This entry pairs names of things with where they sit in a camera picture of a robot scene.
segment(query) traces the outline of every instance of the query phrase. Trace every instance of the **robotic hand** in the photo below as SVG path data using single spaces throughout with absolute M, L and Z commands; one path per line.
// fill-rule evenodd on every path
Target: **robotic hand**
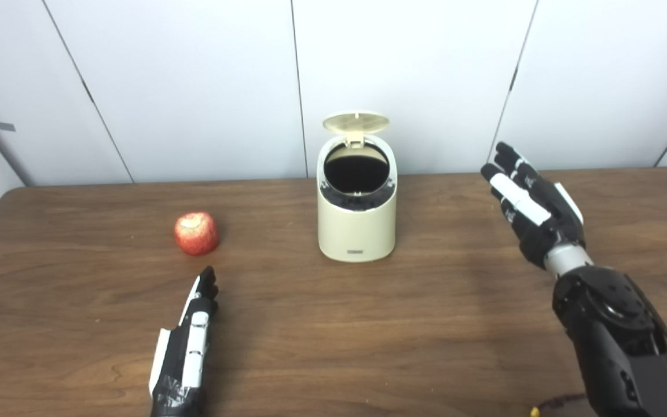
M 210 321 L 218 311 L 215 272 L 208 266 L 196 278 L 174 330 L 161 329 L 148 390 L 151 417 L 203 415 L 202 368 L 210 342 Z
M 552 308 L 573 341 L 599 417 L 667 417 L 667 328 L 626 274 L 595 266 L 583 217 L 563 185 L 542 178 L 505 143 L 482 176 L 530 263 L 558 281 Z

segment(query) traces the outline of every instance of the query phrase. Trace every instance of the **white finger segment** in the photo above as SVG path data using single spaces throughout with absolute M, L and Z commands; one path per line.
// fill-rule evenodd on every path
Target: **white finger segment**
M 575 201 L 573 201 L 569 193 L 566 192 L 565 188 L 563 187 L 563 184 L 556 182 L 555 188 L 557 188 L 560 195 L 562 195 L 563 198 L 566 199 L 567 205 L 569 205 L 570 208 L 573 209 L 573 211 L 575 211 L 575 215 L 578 217 L 580 224 L 583 224 L 583 214 L 580 214 L 580 208 L 578 208 L 578 206 L 575 205 Z
M 182 370 L 182 386 L 197 388 L 202 383 L 202 361 L 204 361 L 209 322 L 210 315 L 206 312 L 195 312 L 192 315 L 190 332 L 187 337 L 185 366 Z
M 502 193 L 503 197 L 514 206 L 516 211 L 524 214 L 533 224 L 541 225 L 551 217 L 549 211 L 529 197 L 527 190 L 516 185 L 504 174 L 493 175 L 489 183 L 498 192 Z

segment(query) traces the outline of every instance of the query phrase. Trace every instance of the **cream trash can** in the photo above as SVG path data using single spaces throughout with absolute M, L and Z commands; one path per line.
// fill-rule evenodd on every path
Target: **cream trash can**
M 395 247 L 398 170 L 393 151 L 372 135 L 389 124 L 381 114 L 335 114 L 323 126 L 341 136 L 318 154 L 318 246 L 328 258 L 367 262 Z

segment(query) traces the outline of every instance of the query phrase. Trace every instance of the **robot forearm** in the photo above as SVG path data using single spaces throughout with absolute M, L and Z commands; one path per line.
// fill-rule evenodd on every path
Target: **robot forearm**
M 558 277 L 552 308 L 573 341 L 596 413 L 667 417 L 667 341 L 637 286 L 571 243 L 550 251 L 545 267 Z

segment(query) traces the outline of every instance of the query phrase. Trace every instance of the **red apple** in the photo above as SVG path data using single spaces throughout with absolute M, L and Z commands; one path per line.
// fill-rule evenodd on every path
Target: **red apple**
M 209 253 L 218 245 L 218 230 L 209 214 L 195 211 L 177 219 L 174 239 L 185 253 L 197 256 Z

